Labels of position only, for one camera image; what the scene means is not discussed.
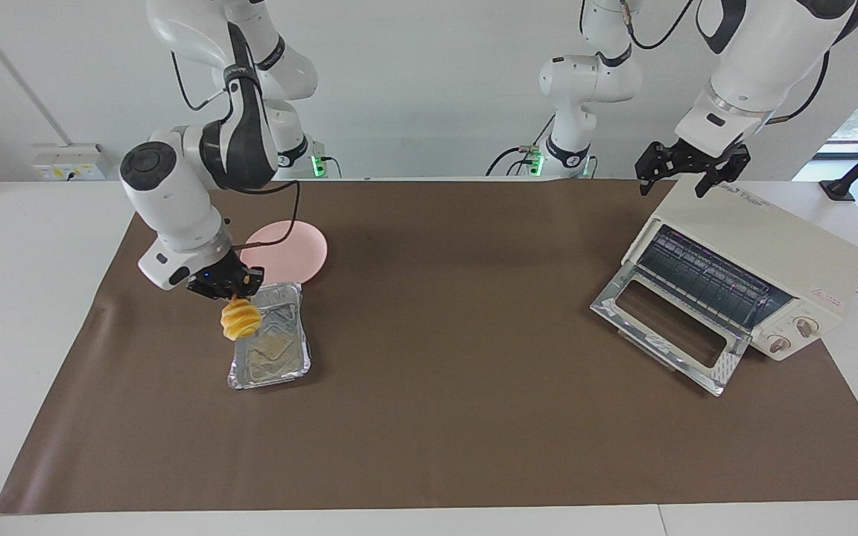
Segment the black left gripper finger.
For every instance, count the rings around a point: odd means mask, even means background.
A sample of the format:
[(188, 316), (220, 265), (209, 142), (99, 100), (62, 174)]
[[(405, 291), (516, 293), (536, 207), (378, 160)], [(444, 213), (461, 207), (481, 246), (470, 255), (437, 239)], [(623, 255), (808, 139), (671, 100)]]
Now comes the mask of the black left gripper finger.
[(722, 183), (735, 181), (736, 177), (732, 178), (728, 173), (723, 172), (705, 172), (704, 176), (698, 181), (695, 186), (695, 194), (698, 198), (703, 198), (710, 189), (721, 185)]
[(635, 163), (635, 173), (640, 181), (641, 196), (647, 196), (653, 185), (660, 179), (660, 167), (661, 146), (648, 146)]

